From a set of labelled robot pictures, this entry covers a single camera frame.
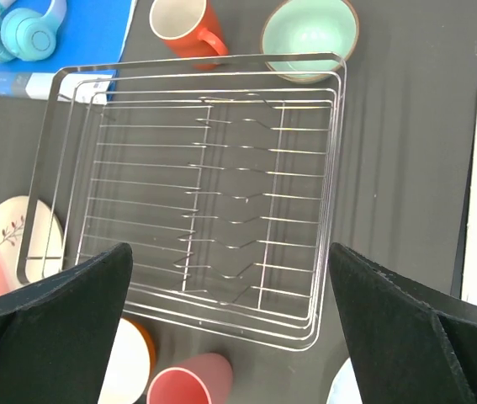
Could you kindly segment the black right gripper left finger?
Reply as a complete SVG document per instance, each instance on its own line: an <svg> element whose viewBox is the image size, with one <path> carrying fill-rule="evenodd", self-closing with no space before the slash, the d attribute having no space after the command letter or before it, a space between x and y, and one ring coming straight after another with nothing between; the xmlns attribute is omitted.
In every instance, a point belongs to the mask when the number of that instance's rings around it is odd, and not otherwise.
<svg viewBox="0 0 477 404"><path fill-rule="evenodd" d="M0 403L95 403L133 268L119 243L0 296Z"/></svg>

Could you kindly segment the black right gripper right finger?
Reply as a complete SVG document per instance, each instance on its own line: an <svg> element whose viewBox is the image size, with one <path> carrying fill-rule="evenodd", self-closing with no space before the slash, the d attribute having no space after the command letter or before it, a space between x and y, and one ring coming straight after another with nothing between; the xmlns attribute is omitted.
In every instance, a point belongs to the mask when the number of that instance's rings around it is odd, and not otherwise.
<svg viewBox="0 0 477 404"><path fill-rule="evenodd" d="M477 306L338 242L329 271L365 403L477 403Z"/></svg>

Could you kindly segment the white ceramic plate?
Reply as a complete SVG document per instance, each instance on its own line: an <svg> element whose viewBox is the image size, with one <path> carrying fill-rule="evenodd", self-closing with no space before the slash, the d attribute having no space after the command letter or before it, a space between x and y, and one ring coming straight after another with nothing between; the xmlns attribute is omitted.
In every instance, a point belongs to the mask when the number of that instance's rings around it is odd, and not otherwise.
<svg viewBox="0 0 477 404"><path fill-rule="evenodd" d="M350 358L338 370L329 391L326 404L362 404L358 383Z"/></svg>

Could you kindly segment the orange bowl white inside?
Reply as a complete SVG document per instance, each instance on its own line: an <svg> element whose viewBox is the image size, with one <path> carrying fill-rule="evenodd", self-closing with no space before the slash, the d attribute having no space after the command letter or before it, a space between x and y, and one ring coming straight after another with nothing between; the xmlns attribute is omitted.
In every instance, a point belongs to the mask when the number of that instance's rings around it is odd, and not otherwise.
<svg viewBox="0 0 477 404"><path fill-rule="evenodd" d="M155 364L156 349L150 333L140 324L121 318L98 404L137 403Z"/></svg>

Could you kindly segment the pink and cream floral plate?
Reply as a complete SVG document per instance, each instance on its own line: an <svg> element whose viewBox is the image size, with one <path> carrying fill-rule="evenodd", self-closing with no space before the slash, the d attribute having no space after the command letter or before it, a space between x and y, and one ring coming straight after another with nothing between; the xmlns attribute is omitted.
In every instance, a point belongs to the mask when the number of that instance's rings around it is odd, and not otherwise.
<svg viewBox="0 0 477 404"><path fill-rule="evenodd" d="M0 204L0 295L23 286L17 275L23 239L27 196L14 196ZM57 216L42 201L37 202L24 272L30 283L59 273L63 267L63 230Z"/></svg>

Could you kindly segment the mint green ceramic bowl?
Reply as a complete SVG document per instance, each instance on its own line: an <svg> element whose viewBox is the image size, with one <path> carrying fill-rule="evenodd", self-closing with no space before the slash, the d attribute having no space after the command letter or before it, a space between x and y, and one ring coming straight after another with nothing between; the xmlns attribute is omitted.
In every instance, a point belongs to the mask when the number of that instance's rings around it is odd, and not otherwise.
<svg viewBox="0 0 477 404"><path fill-rule="evenodd" d="M266 55L331 52L347 60L358 42L359 19L349 1L287 1L266 21L261 51ZM268 61L285 80L316 83L341 64L333 59Z"/></svg>

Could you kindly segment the pink plastic cup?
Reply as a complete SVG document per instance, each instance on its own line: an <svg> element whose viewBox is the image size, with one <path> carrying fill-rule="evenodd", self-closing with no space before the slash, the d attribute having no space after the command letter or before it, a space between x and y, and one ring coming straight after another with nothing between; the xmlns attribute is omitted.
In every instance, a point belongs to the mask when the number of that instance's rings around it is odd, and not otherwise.
<svg viewBox="0 0 477 404"><path fill-rule="evenodd" d="M203 353L159 372L148 387L147 403L225 403L233 384L230 362Z"/></svg>

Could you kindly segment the teal cat-ear headphones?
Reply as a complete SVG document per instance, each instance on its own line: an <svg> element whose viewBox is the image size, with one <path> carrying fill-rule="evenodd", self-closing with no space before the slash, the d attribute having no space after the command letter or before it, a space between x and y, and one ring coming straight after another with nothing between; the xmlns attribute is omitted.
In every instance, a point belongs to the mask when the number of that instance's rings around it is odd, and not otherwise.
<svg viewBox="0 0 477 404"><path fill-rule="evenodd" d="M0 63L14 59L42 61L56 50L57 33L67 11L67 2L50 2L45 13L15 8L0 1Z"/></svg>

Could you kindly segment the orange ceramic mug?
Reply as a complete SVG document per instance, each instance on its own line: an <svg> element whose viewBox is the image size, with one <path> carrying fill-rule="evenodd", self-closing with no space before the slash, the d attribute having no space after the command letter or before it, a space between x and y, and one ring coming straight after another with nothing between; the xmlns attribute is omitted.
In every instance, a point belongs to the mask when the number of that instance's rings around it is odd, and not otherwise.
<svg viewBox="0 0 477 404"><path fill-rule="evenodd" d="M148 20L152 32L179 57L230 54L210 1L156 0Z"/></svg>

